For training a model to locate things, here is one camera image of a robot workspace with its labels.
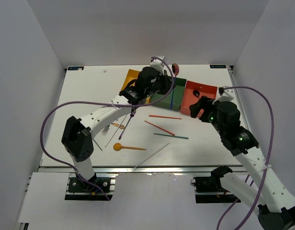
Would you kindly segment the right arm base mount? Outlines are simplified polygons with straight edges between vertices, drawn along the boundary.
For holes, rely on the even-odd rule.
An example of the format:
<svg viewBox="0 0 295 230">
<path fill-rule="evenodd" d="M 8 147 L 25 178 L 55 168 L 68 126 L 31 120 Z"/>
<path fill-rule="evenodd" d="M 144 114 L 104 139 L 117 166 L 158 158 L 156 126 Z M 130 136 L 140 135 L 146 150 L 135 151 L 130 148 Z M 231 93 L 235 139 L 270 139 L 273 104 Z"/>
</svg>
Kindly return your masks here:
<svg viewBox="0 0 295 230">
<path fill-rule="evenodd" d="M 220 179 L 233 170 L 222 165 L 210 172 L 210 176 L 197 176 L 190 180 L 195 189 L 195 201 L 197 204 L 233 203 L 236 196 L 221 186 Z"/>
</svg>

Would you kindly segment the gold fork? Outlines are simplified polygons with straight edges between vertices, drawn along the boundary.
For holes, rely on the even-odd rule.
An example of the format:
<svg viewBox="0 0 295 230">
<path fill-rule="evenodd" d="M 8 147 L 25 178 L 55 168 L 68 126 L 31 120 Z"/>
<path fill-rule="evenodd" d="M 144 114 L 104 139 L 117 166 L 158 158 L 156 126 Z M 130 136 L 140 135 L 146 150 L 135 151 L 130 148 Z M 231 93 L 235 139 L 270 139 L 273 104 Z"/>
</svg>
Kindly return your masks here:
<svg viewBox="0 0 295 230">
<path fill-rule="evenodd" d="M 111 125 L 114 125 L 115 127 L 118 127 L 119 129 L 125 129 L 124 125 L 118 124 L 118 123 L 111 123 Z"/>
</svg>

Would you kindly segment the iridescent pink spoon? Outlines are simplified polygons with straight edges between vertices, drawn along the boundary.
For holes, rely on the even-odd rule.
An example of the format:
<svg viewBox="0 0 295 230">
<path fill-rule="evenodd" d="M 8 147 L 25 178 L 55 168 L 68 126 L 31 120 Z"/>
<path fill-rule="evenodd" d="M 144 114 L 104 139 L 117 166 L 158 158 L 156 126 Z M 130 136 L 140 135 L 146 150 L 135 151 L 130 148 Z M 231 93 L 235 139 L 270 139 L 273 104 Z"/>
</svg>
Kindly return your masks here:
<svg viewBox="0 0 295 230">
<path fill-rule="evenodd" d="M 173 77 L 172 77 L 172 81 L 173 81 L 173 88 L 172 88 L 172 95 L 171 95 L 171 101 L 170 101 L 170 110 L 172 110 L 173 108 L 173 101 L 174 101 L 174 89 L 175 89 L 175 79 L 179 74 L 179 66 L 176 63 L 173 63 L 171 66 L 172 72 L 173 72 Z"/>
</svg>

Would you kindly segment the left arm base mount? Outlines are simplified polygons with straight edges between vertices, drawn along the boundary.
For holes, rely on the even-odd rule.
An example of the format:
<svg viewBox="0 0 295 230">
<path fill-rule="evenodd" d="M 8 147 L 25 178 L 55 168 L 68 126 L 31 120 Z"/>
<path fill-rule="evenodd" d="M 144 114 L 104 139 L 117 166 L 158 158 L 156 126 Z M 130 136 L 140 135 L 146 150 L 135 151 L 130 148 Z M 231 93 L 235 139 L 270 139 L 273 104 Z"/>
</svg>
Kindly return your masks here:
<svg viewBox="0 0 295 230">
<path fill-rule="evenodd" d="M 110 177 L 95 177 L 92 183 L 98 185 L 103 192 L 80 180 L 77 176 L 70 176 L 65 192 L 65 200 L 68 201 L 109 201 L 114 192 L 115 179 Z"/>
</svg>

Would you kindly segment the black iridescent spoon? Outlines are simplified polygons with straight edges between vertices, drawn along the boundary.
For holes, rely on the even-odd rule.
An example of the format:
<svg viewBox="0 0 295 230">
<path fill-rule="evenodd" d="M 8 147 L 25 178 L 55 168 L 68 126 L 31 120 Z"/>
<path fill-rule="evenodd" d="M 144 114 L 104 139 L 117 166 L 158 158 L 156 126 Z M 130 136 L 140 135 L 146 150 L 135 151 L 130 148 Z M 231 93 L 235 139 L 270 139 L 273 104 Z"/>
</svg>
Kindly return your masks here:
<svg viewBox="0 0 295 230">
<path fill-rule="evenodd" d="M 193 90 L 193 95 L 197 98 L 200 98 L 200 92 L 198 90 Z"/>
</svg>

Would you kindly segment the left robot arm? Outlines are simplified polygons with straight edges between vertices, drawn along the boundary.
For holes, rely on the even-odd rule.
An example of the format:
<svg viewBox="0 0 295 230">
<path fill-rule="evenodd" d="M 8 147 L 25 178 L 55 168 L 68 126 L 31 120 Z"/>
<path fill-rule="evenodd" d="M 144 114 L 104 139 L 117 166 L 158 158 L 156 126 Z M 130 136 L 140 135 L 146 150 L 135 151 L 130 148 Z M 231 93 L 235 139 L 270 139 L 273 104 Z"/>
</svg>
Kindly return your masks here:
<svg viewBox="0 0 295 230">
<path fill-rule="evenodd" d="M 130 81 L 110 106 L 102 106 L 81 118 L 71 116 L 67 119 L 61 142 L 73 160 L 79 186 L 84 191 L 91 191 L 97 178 L 90 159 L 94 137 L 114 120 L 135 111 L 136 106 L 144 104 L 148 97 L 156 93 L 167 94 L 174 77 L 175 74 L 168 76 L 165 70 L 144 67 L 137 79 Z"/>
</svg>

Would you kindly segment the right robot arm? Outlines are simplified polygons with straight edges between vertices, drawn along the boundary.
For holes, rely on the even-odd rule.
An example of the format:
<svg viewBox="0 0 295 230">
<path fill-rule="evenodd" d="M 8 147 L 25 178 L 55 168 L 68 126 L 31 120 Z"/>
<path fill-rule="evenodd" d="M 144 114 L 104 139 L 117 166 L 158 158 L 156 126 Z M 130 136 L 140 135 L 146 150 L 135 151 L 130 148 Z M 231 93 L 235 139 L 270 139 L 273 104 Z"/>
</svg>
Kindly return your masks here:
<svg viewBox="0 0 295 230">
<path fill-rule="evenodd" d="M 189 109 L 192 118 L 199 118 L 215 128 L 224 147 L 247 170 L 258 189 L 244 183 L 226 166 L 212 171 L 211 187 L 216 191 L 226 189 L 251 207 L 265 230 L 288 230 L 293 227 L 295 197 L 267 164 L 256 138 L 241 126 L 238 107 L 233 102 L 219 102 L 202 96 Z"/>
</svg>

